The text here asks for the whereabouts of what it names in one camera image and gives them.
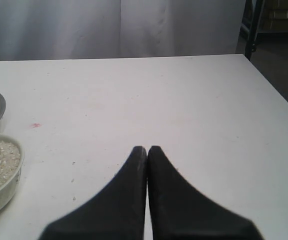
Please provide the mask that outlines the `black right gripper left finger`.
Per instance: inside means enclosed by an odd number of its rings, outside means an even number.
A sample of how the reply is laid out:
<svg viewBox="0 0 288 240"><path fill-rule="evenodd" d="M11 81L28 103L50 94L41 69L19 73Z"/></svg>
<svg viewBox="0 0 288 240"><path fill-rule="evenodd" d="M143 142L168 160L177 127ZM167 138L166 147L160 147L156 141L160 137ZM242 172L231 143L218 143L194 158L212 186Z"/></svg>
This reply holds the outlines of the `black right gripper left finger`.
<svg viewBox="0 0 288 240"><path fill-rule="evenodd" d="M147 153L135 146L114 178L92 199L50 223L42 240L141 240L144 237Z"/></svg>

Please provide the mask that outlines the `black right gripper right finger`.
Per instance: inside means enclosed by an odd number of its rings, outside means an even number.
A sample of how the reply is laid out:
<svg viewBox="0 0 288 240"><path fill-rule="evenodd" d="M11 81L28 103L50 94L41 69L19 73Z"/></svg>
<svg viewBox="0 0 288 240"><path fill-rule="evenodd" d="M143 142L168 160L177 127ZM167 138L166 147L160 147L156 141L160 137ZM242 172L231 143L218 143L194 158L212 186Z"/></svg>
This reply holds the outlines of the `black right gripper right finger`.
<svg viewBox="0 0 288 240"><path fill-rule="evenodd" d="M254 223L212 201L174 168L159 146L148 152L148 195L155 240L261 240Z"/></svg>

